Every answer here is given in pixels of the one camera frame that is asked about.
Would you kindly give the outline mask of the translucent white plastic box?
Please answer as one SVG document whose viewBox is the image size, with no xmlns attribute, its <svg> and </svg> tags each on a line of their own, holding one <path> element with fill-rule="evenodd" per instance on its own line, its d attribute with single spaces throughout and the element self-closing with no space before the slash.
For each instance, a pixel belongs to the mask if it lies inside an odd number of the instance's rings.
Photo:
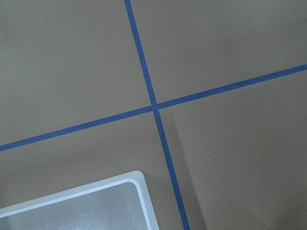
<svg viewBox="0 0 307 230">
<path fill-rule="evenodd" d="M 132 171 L 0 210 L 2 230 L 157 230 L 144 175 Z"/>
</svg>

